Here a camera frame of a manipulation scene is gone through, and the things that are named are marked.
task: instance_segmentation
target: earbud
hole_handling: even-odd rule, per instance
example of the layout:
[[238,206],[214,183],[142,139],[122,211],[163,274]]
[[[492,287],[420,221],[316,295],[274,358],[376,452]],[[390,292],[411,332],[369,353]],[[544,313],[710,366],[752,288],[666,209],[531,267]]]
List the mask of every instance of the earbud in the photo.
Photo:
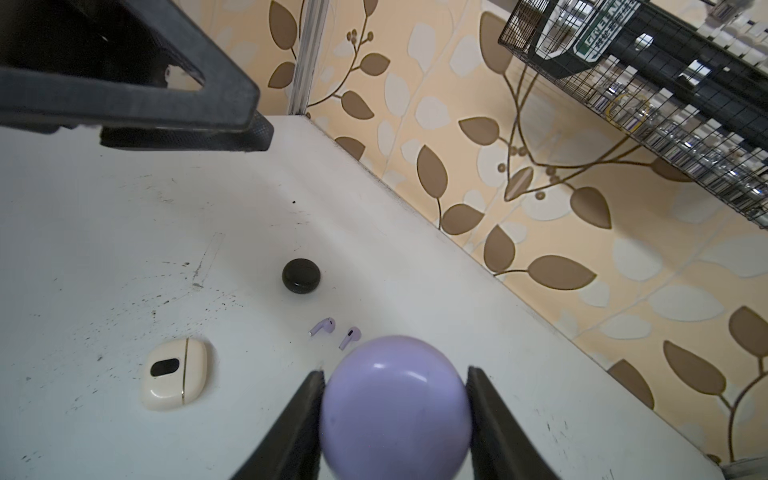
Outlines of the earbud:
[[310,330],[310,336],[314,335],[315,333],[318,333],[320,331],[320,329],[323,329],[326,332],[331,333],[333,331],[333,329],[335,329],[335,328],[336,328],[336,322],[334,322],[331,317],[328,317],[326,319],[320,320],[317,323],[317,325],[315,325]]
[[346,333],[346,336],[344,336],[344,340],[342,340],[341,345],[339,345],[339,349],[344,350],[346,348],[346,344],[349,342],[356,342],[362,338],[362,333],[360,332],[360,329],[356,326],[349,329],[349,331]]

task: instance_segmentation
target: purple ball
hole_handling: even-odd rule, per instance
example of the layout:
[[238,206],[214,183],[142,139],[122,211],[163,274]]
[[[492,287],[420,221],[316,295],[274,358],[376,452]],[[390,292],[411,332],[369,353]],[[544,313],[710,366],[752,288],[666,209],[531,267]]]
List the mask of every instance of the purple ball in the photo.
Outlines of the purple ball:
[[461,377],[445,355],[408,336],[358,346],[323,395],[320,444],[339,480],[447,480],[471,437]]

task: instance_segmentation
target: cream earbud case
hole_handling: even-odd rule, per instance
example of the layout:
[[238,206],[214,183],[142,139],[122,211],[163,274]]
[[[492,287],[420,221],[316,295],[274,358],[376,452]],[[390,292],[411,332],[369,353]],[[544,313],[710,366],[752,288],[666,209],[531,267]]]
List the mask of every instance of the cream earbud case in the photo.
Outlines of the cream earbud case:
[[152,350],[144,363],[141,401],[149,410],[167,410],[195,400],[205,386],[205,344],[179,339]]

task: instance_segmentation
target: tiled wall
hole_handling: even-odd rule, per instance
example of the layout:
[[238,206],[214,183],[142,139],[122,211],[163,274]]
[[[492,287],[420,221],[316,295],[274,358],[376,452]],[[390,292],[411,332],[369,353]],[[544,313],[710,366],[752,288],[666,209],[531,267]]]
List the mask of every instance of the tiled wall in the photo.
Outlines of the tiled wall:
[[[283,115],[299,53],[302,0],[174,0],[258,85],[259,112]],[[174,78],[191,88],[191,78]]]
[[526,71],[504,22],[331,0],[311,118],[702,452],[768,454],[768,233]]

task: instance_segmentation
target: scratch mark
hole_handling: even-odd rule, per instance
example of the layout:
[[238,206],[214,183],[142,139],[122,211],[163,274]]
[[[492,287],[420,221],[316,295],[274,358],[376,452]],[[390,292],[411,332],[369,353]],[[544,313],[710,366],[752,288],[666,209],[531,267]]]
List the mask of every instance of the scratch mark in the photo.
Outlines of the scratch mark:
[[224,234],[220,232],[214,233],[213,238],[211,238],[210,243],[208,243],[208,247],[205,249],[205,253],[203,253],[203,258],[200,259],[200,265],[198,265],[197,270],[194,271],[194,276],[192,277],[193,285],[203,286],[203,282],[208,276],[210,268],[214,264],[216,254],[219,253],[222,242],[224,242]]

